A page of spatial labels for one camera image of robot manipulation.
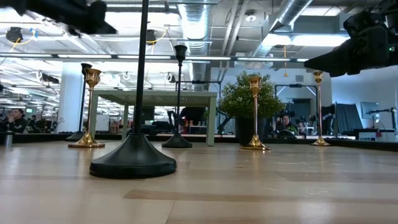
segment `gold candlestick holder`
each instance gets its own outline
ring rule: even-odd
[[[270,151],[271,148],[268,146],[263,145],[263,143],[260,141],[260,138],[257,134],[257,99],[259,96],[259,92],[261,89],[261,77],[252,77],[250,78],[250,90],[252,93],[252,96],[254,98],[254,134],[253,137],[250,141],[250,143],[247,146],[241,146],[241,149],[246,149],[246,150],[268,150]]]
[[[311,146],[330,146],[329,143],[327,143],[323,137],[322,137],[322,105],[321,105],[321,82],[322,82],[322,75],[323,72],[321,71],[315,71],[313,73],[314,79],[317,83],[317,93],[318,93],[318,109],[319,109],[319,117],[318,117],[318,140],[314,143],[311,144]]]
[[[87,148],[93,148],[93,147],[105,147],[105,144],[103,143],[98,143],[95,141],[95,139],[92,137],[90,133],[91,129],[91,107],[92,107],[92,101],[93,101],[93,91],[94,87],[100,82],[100,74],[101,71],[94,69],[94,68],[86,68],[86,82],[88,84],[89,92],[90,92],[90,98],[88,100],[88,125],[87,125],[87,130],[85,132],[85,135],[76,143],[69,144],[69,147],[87,147]]]

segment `black round base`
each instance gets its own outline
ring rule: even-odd
[[[175,172],[174,159],[159,152],[143,134],[130,134],[107,155],[94,159],[90,174],[111,179],[160,177]]]
[[[180,133],[175,133],[167,142],[162,144],[162,147],[172,148],[191,148],[192,143],[185,140]]]
[[[83,135],[84,135],[84,134],[83,134],[83,131],[77,131],[77,132],[75,132],[74,134],[72,134],[71,136],[67,137],[67,138],[65,139],[65,141],[77,142],[77,141],[79,141],[79,140],[82,139]]]

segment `monitor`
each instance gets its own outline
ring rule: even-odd
[[[362,119],[373,119],[378,117],[378,113],[369,113],[379,109],[379,103],[361,102]]]

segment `potted plant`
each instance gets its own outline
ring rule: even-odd
[[[249,79],[261,77],[260,73],[247,74],[246,72],[236,76],[235,83],[227,83],[223,88],[221,110],[229,117],[236,119],[237,131],[241,145],[249,144],[254,130],[254,101],[250,91]],[[270,82],[270,75],[262,76],[261,89],[258,98],[257,131],[260,140],[263,140],[267,119],[285,108],[283,102],[274,96],[274,84]]]

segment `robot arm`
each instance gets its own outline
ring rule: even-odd
[[[351,16],[344,22],[351,38],[330,53],[307,60],[304,66],[338,77],[397,65],[397,8],[398,0],[383,0],[377,6]]]
[[[69,26],[71,34],[115,34],[116,29],[105,22],[106,4],[86,0],[0,0],[0,7],[12,7],[19,15],[36,12]]]

